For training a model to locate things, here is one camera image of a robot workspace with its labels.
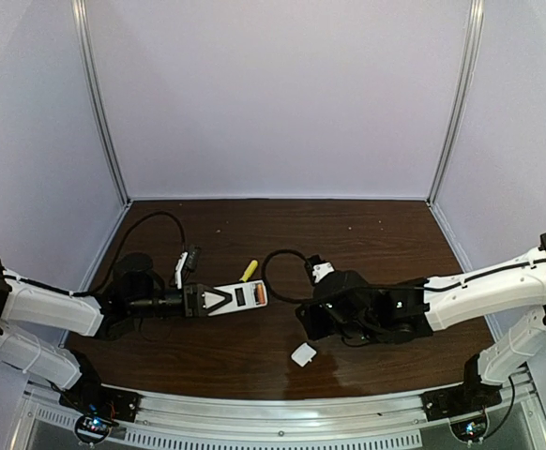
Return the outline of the white red remote control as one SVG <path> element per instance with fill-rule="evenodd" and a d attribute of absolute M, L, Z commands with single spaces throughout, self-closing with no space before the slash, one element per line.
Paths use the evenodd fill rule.
<path fill-rule="evenodd" d="M 234 289 L 235 290 L 235 311 L 232 313 L 245 312 L 252 309 L 264 308 L 268 305 L 268 297 L 267 297 L 267 304 L 265 306 L 258 306 L 255 304 L 253 289 L 254 289 L 254 284 L 259 282 L 264 283 L 262 280 L 254 280 L 254 281 L 248 281 L 248 282 L 238 282 L 236 284 L 221 285 L 215 288 L 227 287 L 230 289 Z"/>

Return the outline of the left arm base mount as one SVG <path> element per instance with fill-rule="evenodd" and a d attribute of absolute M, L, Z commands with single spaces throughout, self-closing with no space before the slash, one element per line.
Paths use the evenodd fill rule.
<path fill-rule="evenodd" d="M 80 365 L 81 377 L 69 389 L 52 388 L 60 395 L 59 403 L 81 416 L 73 426 L 78 440 L 89 447 L 104 442 L 121 422 L 133 423 L 141 395 L 135 391 L 104 385 L 89 359 L 73 352 Z"/>

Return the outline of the yellow handled screwdriver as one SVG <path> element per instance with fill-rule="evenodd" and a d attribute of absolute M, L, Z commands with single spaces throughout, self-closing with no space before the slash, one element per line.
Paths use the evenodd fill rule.
<path fill-rule="evenodd" d="M 248 282 L 253 274 L 255 273 L 256 269 L 258 268 L 259 262 L 257 260 L 251 260 L 249 264 L 246 266 L 242 276 L 240 277 L 241 282 Z"/>

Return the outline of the white battery cover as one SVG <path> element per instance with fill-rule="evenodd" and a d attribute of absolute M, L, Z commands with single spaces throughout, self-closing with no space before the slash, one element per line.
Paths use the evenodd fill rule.
<path fill-rule="evenodd" d="M 296 365 L 303 368 L 312 362 L 312 359 L 316 354 L 317 351 L 310 344 L 304 342 L 292 352 L 291 360 Z"/>

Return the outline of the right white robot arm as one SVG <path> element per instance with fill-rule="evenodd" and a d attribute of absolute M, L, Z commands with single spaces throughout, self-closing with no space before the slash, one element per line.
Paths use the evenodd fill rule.
<path fill-rule="evenodd" d="M 472 356 L 458 394 L 481 400 L 498 391 L 515 368 L 546 343 L 546 232 L 539 244 L 507 262 L 445 277 L 374 286 L 354 270 L 328 262 L 311 267 L 311 300 L 296 316 L 311 340 L 403 344 L 503 310 L 528 312 L 492 347 Z"/>

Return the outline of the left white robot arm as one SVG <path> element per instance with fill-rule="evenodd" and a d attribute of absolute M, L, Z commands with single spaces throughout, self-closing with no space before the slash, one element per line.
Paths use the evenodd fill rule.
<path fill-rule="evenodd" d="M 21 323 L 114 340 L 145 318 L 213 317 L 255 305 L 249 283 L 218 287 L 185 283 L 193 263 L 193 253 L 182 252 L 173 281 L 166 284 L 148 255 L 131 253 L 112 266 L 112 277 L 103 288 L 73 292 L 22 277 L 0 259 L 0 361 L 45 379 L 68 398 L 97 402 L 102 381 L 87 358 L 54 347 L 22 329 Z"/>

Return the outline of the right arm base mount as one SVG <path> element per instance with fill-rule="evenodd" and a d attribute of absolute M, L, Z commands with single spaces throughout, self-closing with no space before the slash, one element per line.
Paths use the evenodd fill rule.
<path fill-rule="evenodd" d="M 478 374 L 478 360 L 479 354 L 475 354 L 465 363 L 462 383 L 428 390 L 420 395 L 428 422 L 477 413 L 473 418 L 449 423 L 452 436 L 468 446 L 485 443 L 504 426 L 511 416 L 516 395 L 515 384 L 508 376 L 510 403 L 498 425 L 491 428 L 488 408 L 501 403 L 502 387 L 482 382 Z"/>

